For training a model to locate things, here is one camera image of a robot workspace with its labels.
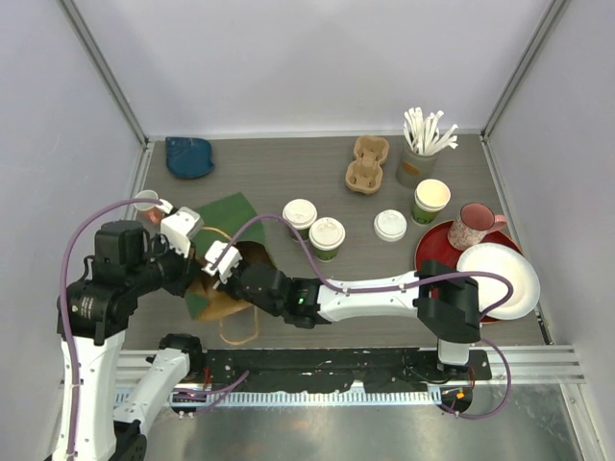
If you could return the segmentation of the white cup lid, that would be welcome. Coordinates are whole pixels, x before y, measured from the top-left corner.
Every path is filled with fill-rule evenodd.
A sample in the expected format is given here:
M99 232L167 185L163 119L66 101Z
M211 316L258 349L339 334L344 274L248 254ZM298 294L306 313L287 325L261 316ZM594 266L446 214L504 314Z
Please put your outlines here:
M297 231L309 229L317 220L316 206L306 199L294 199L283 207L283 219Z
M345 240L344 226L335 218L317 219L309 229L309 241L317 249L331 251L337 249Z

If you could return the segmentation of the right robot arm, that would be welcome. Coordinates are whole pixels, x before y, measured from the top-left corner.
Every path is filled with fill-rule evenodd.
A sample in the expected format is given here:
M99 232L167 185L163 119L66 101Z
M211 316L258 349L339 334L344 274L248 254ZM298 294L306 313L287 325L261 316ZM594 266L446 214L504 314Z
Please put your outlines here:
M467 370L470 346L480 339L478 282L438 261L359 281L290 278L265 263L240 261L219 272L214 288L297 328L361 317L416 319L437 338L433 365L446 379Z

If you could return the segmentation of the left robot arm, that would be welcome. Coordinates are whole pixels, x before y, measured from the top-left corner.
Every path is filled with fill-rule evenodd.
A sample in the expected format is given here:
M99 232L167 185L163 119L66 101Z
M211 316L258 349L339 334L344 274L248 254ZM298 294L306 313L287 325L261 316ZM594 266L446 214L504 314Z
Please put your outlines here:
M61 284L58 333L64 365L61 425L53 460L140 460L173 388L205 370L200 340L169 333L143 381L114 405L116 368L139 298L160 289L182 297L198 275L192 243L199 218L174 214L152 235L137 221L104 224L82 275Z

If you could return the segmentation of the green paper bag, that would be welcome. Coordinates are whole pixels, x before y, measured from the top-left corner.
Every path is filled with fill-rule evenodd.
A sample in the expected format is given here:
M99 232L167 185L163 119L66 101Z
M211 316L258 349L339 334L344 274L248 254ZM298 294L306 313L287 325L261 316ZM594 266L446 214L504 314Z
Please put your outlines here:
M242 193L201 206L197 212L204 221L204 226L193 239L200 263L205 262L205 253L212 243L230 241L247 221L257 215ZM264 226L257 223L242 234L236 247L246 261L273 266L265 243ZM216 323L220 340L231 347L245 346L256 340L259 334L258 309L216 290L214 284L213 277L202 273L188 288L184 299L191 319Z

